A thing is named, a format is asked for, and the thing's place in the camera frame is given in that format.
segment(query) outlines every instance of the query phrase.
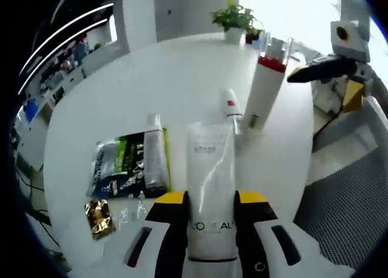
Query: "white round table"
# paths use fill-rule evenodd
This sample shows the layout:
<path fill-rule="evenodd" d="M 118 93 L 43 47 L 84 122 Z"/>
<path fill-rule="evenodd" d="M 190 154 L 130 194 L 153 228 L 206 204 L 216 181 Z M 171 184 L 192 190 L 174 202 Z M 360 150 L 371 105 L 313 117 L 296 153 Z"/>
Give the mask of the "white round table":
<path fill-rule="evenodd" d="M 147 113 L 159 113 L 169 134 L 172 188 L 185 190 L 186 126 L 225 121 L 222 88 L 232 88 L 244 109 L 257 59 L 257 50 L 227 44 L 222 34 L 173 39 L 113 61 L 62 99 L 48 128 L 44 188 L 55 238 L 72 268 L 99 259 L 110 238 L 93 240 L 84 213 L 96 142 L 144 131 Z M 291 59 L 287 73 L 296 64 Z M 293 220 L 312 137 L 310 85 L 284 81 L 263 135 L 236 158 L 237 186 L 260 191 L 278 217 Z M 109 202 L 116 225 L 131 202 Z"/>

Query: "gold wrapper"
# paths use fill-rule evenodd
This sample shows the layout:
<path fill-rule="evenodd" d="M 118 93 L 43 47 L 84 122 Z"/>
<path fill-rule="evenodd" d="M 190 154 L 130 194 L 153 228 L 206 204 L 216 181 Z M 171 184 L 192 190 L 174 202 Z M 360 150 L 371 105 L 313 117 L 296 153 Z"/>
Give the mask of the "gold wrapper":
<path fill-rule="evenodd" d="M 93 199 L 85 204 L 85 214 L 89 221 L 93 239 L 98 240 L 115 231 L 108 202 L 105 199 Z"/>

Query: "table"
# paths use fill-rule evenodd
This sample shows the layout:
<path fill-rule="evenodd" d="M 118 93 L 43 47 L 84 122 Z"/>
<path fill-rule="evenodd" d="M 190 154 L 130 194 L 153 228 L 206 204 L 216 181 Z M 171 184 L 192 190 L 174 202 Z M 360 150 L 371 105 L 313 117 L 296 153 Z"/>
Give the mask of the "table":
<path fill-rule="evenodd" d="M 99 259 L 110 238 L 92 240 L 84 214 L 96 142 L 143 131 L 147 113 L 159 113 L 169 131 L 172 187 L 185 190 L 186 125 L 225 121 L 222 88 L 232 88 L 244 108 L 257 59 L 253 47 L 227 44 L 222 34 L 173 39 L 111 62 L 62 99 L 48 128 L 44 186 L 55 238 L 72 268 Z M 288 73 L 295 65 L 290 60 Z M 293 220 L 312 137 L 311 87 L 284 81 L 264 134 L 236 160 L 238 187 L 259 190 L 279 217 Z M 116 221 L 128 202 L 110 201 Z"/>

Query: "gold foil packet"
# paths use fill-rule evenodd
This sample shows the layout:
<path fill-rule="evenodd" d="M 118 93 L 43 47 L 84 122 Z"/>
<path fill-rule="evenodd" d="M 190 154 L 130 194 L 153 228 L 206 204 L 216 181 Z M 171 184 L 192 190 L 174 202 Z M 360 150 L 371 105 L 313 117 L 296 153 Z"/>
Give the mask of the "gold foil packet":
<path fill-rule="evenodd" d="M 98 240 L 115 231 L 108 202 L 105 199 L 93 199 L 85 204 L 85 214 L 94 240 Z"/>

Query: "white flower pot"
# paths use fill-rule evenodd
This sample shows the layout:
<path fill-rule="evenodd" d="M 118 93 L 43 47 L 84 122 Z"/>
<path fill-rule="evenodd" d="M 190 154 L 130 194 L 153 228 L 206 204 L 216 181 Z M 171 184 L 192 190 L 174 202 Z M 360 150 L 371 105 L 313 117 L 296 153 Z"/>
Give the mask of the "white flower pot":
<path fill-rule="evenodd" d="M 242 33 L 244 30 L 241 28 L 230 28 L 225 32 L 225 41 L 231 44 L 240 44 Z"/>

